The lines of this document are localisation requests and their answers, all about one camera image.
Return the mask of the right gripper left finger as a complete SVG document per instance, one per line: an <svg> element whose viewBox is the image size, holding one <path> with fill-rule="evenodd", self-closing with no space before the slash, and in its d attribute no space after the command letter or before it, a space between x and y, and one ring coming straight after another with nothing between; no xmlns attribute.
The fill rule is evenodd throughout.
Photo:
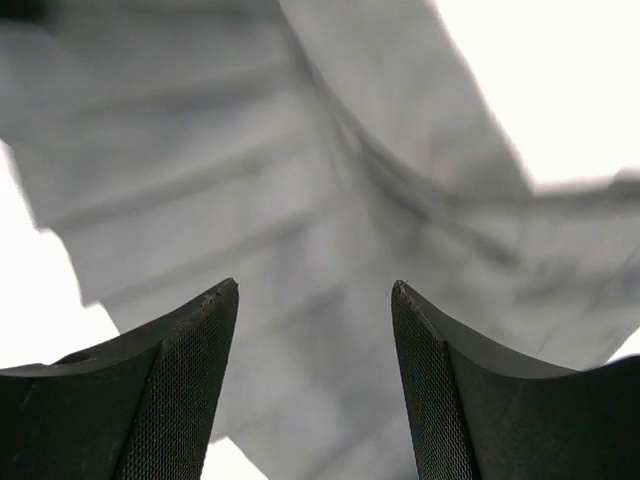
<svg viewBox="0 0 640 480"><path fill-rule="evenodd" d="M226 279L57 362L1 373L5 479L197 479L239 305Z"/></svg>

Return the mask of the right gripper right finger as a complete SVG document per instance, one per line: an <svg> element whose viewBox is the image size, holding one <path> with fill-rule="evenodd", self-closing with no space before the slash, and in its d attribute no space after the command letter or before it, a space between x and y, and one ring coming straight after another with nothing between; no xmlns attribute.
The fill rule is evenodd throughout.
<svg viewBox="0 0 640 480"><path fill-rule="evenodd" d="M502 345L403 281L391 313L422 479L635 479L639 360L584 370Z"/></svg>

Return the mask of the grey skirt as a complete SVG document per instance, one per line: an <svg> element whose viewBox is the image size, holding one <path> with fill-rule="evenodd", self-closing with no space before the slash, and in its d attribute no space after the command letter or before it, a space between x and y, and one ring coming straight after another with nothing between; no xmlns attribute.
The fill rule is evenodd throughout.
<svg viewBox="0 0 640 480"><path fill-rule="evenodd" d="M635 1L26 1L1 138L121 331L224 278L214 423L270 479L412 479L404 280L583 370L639 327Z"/></svg>

